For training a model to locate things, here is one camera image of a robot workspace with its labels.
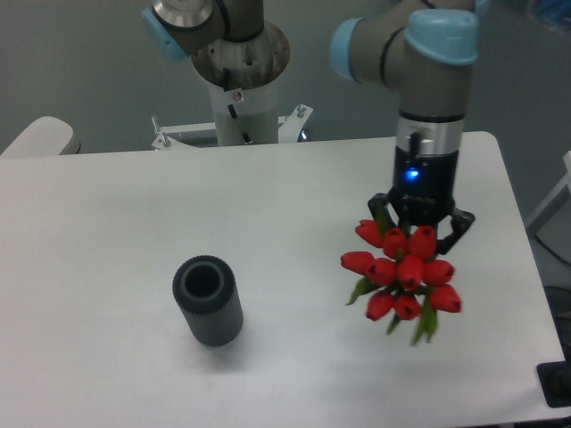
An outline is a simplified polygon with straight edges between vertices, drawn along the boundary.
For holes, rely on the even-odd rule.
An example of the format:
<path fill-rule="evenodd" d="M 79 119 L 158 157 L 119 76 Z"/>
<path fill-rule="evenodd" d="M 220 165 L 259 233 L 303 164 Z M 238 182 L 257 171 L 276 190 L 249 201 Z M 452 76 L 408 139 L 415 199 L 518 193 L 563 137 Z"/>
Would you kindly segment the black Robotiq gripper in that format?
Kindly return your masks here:
<path fill-rule="evenodd" d="M 378 227 L 397 227 L 390 203 L 399 224 L 435 226 L 451 214 L 451 233 L 437 240 L 436 253 L 447 254 L 472 226 L 473 213 L 454 208 L 452 192 L 459 151 L 445 154 L 418 155 L 414 158 L 403 149 L 395 150 L 393 187 L 388 193 L 376 193 L 368 208 Z"/>

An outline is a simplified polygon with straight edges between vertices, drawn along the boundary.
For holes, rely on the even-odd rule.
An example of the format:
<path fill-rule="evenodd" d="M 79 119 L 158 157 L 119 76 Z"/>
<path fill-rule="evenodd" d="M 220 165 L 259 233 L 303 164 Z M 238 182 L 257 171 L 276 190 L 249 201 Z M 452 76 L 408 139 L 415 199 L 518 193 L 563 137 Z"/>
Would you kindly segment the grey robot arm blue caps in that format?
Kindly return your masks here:
<path fill-rule="evenodd" d="M 329 58 L 335 72 L 400 96 L 393 185 L 368 203 L 387 225 L 451 222 L 438 254 L 447 253 L 474 222 L 452 196 L 480 17 L 485 1 L 400 1 L 373 19 L 335 30 Z M 142 21 L 172 60 L 190 59 L 211 87 L 220 145 L 274 144 L 280 138 L 274 83 L 290 45 L 269 22 L 261 1 L 155 1 Z"/>

